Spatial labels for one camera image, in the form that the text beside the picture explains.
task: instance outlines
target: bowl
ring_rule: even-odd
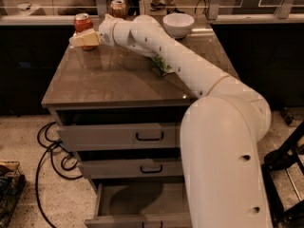
[[[194,26],[194,18],[185,13],[172,13],[163,17],[166,32],[175,39],[185,37]]]

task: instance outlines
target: white robotic arm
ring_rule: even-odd
[[[107,45],[160,55],[198,97],[180,131],[192,226],[273,227],[257,154],[271,121],[264,98],[172,39],[150,16],[107,16],[99,33]]]

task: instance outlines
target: black handle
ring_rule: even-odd
[[[163,136],[164,136],[163,132],[161,133],[161,136],[160,136],[159,138],[155,138],[155,139],[142,139],[142,138],[140,138],[139,135],[140,135],[139,133],[136,133],[136,139],[137,139],[138,141],[142,141],[142,142],[162,141],[162,140],[163,140]]]
[[[144,174],[160,173],[162,171],[162,164],[160,166],[160,169],[156,170],[156,171],[144,171],[143,169],[144,169],[144,167],[141,166],[141,172],[144,173]]]
[[[142,223],[142,228],[144,228],[144,223]],[[160,228],[162,228],[162,221],[161,221],[161,227]]]

